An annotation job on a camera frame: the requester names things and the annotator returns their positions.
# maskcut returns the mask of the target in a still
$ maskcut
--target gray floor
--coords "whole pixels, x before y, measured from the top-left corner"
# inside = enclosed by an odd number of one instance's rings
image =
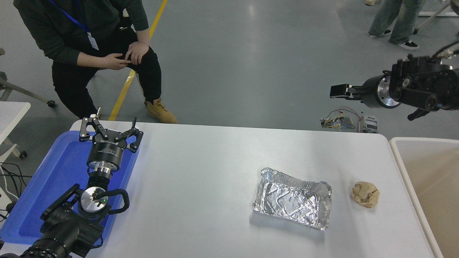
[[[150,23],[160,5],[144,0]],[[349,106],[376,116],[387,139],[459,139],[459,112],[438,111],[410,122],[406,116],[413,107],[369,109],[358,101],[329,98],[331,85],[361,85],[409,53],[387,38],[367,36],[380,5],[366,6],[364,0],[170,0],[151,41],[162,66],[163,102],[183,124],[327,130],[319,119]],[[429,1],[425,11],[439,6],[439,1]],[[10,101],[27,101],[32,107],[10,135],[29,157],[8,161],[32,175],[56,137],[77,118],[59,103],[51,60],[38,49],[10,0],[0,1],[0,24],[0,47],[6,50],[0,71],[11,83],[58,103],[51,109],[18,93],[10,96]],[[458,31],[458,18],[436,18],[412,37],[420,45],[412,53],[433,54],[455,41]],[[459,67],[458,58],[445,63]],[[111,112],[128,73],[100,71],[90,82],[104,114]],[[137,116],[138,121],[156,123],[142,101],[134,80],[117,120]]]

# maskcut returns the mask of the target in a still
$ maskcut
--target foil container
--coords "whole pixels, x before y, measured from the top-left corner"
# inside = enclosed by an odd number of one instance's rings
[[[272,168],[261,170],[253,209],[325,231],[331,208],[327,182],[303,181]]]

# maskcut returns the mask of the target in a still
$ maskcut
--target tan boot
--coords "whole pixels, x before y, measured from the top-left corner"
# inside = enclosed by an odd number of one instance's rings
[[[373,6],[379,0],[365,0],[365,4],[368,6]]]
[[[146,110],[152,117],[158,118],[161,123],[177,123],[177,119],[174,114],[166,109],[161,103],[161,98],[146,103]]]

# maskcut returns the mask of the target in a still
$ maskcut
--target robotic arm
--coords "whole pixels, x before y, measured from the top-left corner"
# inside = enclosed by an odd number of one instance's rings
[[[368,79],[362,86],[334,85],[330,98],[359,100],[368,107],[395,108],[401,103],[417,107],[408,115],[410,121],[440,109],[459,109],[459,69],[442,64],[442,58],[459,53],[442,52],[454,44],[432,56],[410,54],[407,59],[398,60],[391,71]]]
[[[87,161],[86,189],[74,184],[43,212],[40,217],[44,221],[40,228],[43,235],[22,255],[7,253],[0,258],[68,258],[72,252],[85,257],[91,249],[102,246],[101,221],[129,207],[129,196],[124,189],[107,189],[113,172],[119,169],[123,151],[128,149],[134,153],[139,148],[143,132],[135,128],[135,122],[136,119],[131,129],[121,133],[103,128],[96,116],[83,119],[79,140],[93,143]],[[95,130],[92,137],[86,130],[90,125]],[[135,141],[128,145],[126,140],[131,136]],[[108,205],[108,198],[116,195],[123,197],[124,206],[120,209]],[[101,244],[94,246],[99,239]]]

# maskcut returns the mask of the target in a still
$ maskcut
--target brown paper ball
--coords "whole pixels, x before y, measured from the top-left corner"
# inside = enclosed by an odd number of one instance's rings
[[[379,190],[369,182],[357,182],[352,188],[352,198],[355,202],[365,208],[373,208],[378,204]]]

